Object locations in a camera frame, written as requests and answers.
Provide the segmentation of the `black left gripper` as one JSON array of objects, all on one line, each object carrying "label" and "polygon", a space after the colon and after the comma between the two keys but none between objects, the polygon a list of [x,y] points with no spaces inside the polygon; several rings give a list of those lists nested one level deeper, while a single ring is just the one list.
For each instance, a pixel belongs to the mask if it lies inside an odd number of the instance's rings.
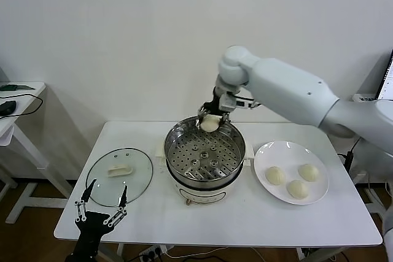
[{"label": "black left gripper", "polygon": [[110,233],[127,215],[127,186],[125,185],[120,197],[119,205],[113,215],[86,211],[86,204],[90,199],[96,179],[93,179],[89,186],[82,193],[81,198],[74,202],[77,217],[76,226],[80,234],[74,249],[75,255],[97,255],[101,238]]}]

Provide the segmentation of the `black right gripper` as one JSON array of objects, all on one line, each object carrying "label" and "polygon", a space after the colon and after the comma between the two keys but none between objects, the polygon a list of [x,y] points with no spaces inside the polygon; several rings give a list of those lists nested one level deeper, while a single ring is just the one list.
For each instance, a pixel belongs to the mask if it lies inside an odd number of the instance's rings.
[{"label": "black right gripper", "polygon": [[225,112],[220,109],[220,98],[227,94],[227,90],[214,88],[212,94],[212,101],[205,102],[198,110],[198,122],[200,127],[212,127],[211,115],[217,115],[220,117],[220,127],[231,122],[230,112]]}]

